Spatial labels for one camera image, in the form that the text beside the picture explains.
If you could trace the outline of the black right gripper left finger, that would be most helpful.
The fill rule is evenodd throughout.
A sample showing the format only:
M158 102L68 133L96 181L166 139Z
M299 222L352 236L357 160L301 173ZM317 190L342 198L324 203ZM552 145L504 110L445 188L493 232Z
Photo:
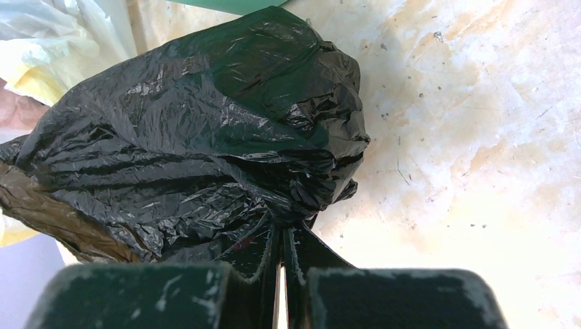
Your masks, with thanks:
M276 327L280 237L280 229L264 222L218 257L229 265L219 328Z

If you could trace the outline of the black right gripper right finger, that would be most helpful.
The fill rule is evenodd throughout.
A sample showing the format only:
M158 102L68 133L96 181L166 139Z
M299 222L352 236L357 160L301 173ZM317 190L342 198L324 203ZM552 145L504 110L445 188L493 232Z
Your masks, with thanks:
M310 328L309 270L353 269L354 266L326 245L304 222L284 228L282 241L288 327Z

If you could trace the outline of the black trash bag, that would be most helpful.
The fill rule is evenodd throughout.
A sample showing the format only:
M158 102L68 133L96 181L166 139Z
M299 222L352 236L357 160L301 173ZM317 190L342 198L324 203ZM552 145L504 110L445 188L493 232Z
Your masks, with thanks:
M1 145L1 209L85 262L214 258L350 198L358 62L270 7L72 87Z

